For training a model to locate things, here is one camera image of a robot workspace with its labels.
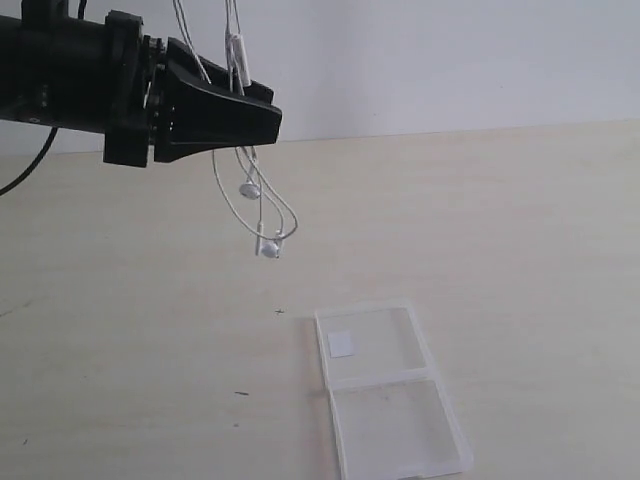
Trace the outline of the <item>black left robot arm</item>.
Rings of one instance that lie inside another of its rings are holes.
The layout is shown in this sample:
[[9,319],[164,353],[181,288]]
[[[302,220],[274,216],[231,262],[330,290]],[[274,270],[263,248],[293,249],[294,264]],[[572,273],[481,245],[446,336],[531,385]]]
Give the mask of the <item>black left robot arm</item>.
[[273,97],[258,82],[232,92],[225,68],[144,34],[126,12],[96,23],[71,17],[66,1],[24,1],[20,17],[1,19],[2,119],[101,134],[108,164],[273,144]]

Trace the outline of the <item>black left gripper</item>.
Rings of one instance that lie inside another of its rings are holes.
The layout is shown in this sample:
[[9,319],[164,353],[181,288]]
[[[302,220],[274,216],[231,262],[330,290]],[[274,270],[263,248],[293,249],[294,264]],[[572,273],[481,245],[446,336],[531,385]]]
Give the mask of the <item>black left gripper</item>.
[[144,168],[207,150],[270,145],[282,111],[274,91],[253,81],[230,92],[227,69],[200,56],[204,80],[186,44],[143,33],[140,16],[112,10],[105,19],[109,109],[103,161]]

